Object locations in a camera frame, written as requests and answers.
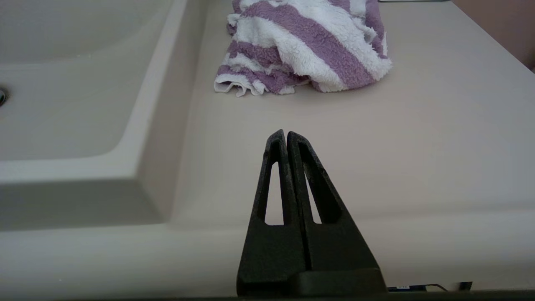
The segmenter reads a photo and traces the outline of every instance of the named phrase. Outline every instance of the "white stripe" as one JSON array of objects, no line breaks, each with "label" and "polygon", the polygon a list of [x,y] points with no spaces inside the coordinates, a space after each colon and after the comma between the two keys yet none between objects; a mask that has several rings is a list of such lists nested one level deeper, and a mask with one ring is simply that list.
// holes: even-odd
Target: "white stripe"
[{"label": "white stripe", "polygon": [[383,55],[388,55],[388,47],[386,45],[386,32],[383,36],[383,40],[381,41],[381,44],[383,44]]},{"label": "white stripe", "polygon": [[375,80],[385,76],[392,67],[389,59],[379,58],[379,54],[366,43],[364,33],[355,26],[343,8],[331,5],[328,0],[288,0],[288,4],[295,7],[303,17],[318,22],[332,33]]},{"label": "white stripe", "polygon": [[371,44],[373,39],[375,39],[375,37],[377,36],[377,32],[375,31],[375,29],[366,26],[366,24],[364,23],[364,19],[361,18],[353,18],[353,24],[355,24],[358,29],[362,30],[366,43]]},{"label": "white stripe", "polygon": [[295,88],[292,87],[292,86],[284,86],[280,91],[279,91],[279,94],[280,95],[284,95],[284,94],[294,94],[295,93]]},{"label": "white stripe", "polygon": [[223,60],[223,65],[228,65],[232,68],[232,70],[236,70],[239,67],[245,67],[250,69],[254,72],[264,72],[265,74],[270,75],[273,70],[280,70],[282,72],[290,73],[290,70],[282,65],[278,64],[271,64],[269,67],[265,68],[260,63],[255,60],[251,59],[250,57],[244,55],[243,53],[237,53],[237,55],[233,58],[230,58],[230,55],[227,53],[225,55],[225,59]]},{"label": "white stripe", "polygon": [[327,93],[327,92],[338,92],[336,87],[333,87],[325,82],[319,82],[318,88],[321,92]]},{"label": "white stripe", "polygon": [[236,26],[236,22],[238,22],[239,18],[240,18],[239,13],[231,13],[227,16],[227,22],[231,26]]},{"label": "white stripe", "polygon": [[366,0],[350,0],[349,11],[354,16],[365,18],[366,17]]},{"label": "white stripe", "polygon": [[325,83],[330,92],[347,90],[340,77],[303,41],[272,21],[259,17],[239,19],[233,39],[264,48],[277,47],[282,61],[292,66],[297,75]]},{"label": "white stripe", "polygon": [[269,92],[269,89],[266,88],[266,85],[258,79],[253,82],[253,87],[260,91],[260,94],[264,94],[264,90]]},{"label": "white stripe", "polygon": [[247,80],[247,77],[241,74],[227,74],[223,73],[218,76],[216,76],[215,81],[213,82],[213,89],[216,92],[223,92],[227,93],[230,91],[233,87],[238,88],[238,92],[236,92],[236,97],[244,96],[247,92],[247,89],[251,90],[251,93],[255,95],[255,92],[253,92],[253,89],[256,90],[249,80]]}]

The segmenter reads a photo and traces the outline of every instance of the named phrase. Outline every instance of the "purple and white striped towel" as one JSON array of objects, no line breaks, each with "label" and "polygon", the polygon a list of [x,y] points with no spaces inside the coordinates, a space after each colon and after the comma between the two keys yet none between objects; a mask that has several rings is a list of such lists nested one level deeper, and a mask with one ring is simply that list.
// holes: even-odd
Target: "purple and white striped towel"
[{"label": "purple and white striped towel", "polygon": [[233,0],[232,42],[214,89],[294,93],[356,89],[392,67],[377,0]]}]

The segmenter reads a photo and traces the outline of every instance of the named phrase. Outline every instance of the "drain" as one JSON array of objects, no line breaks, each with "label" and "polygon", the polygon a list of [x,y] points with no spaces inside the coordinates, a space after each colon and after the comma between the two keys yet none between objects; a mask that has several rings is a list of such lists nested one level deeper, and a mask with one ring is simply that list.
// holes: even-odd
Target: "drain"
[{"label": "drain", "polygon": [[0,88],[0,107],[7,101],[7,91]]}]

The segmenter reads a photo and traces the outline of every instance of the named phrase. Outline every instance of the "black cable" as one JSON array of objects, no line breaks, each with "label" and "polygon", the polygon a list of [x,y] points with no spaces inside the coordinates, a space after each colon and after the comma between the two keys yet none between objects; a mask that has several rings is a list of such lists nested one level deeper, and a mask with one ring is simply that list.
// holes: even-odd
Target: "black cable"
[{"label": "black cable", "polygon": [[426,284],[425,285],[426,287],[437,287],[443,291],[448,291],[446,288],[444,288],[443,286],[441,286],[440,284],[438,283],[433,283],[433,284]]}]

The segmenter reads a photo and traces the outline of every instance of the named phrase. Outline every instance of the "sink basin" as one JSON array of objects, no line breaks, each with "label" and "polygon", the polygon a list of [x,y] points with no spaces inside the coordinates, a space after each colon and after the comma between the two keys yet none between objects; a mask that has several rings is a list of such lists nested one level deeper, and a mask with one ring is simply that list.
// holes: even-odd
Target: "sink basin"
[{"label": "sink basin", "polygon": [[[204,2],[189,5],[202,30]],[[2,3],[1,230],[165,221],[200,46],[179,31],[185,9],[170,0]]]}]

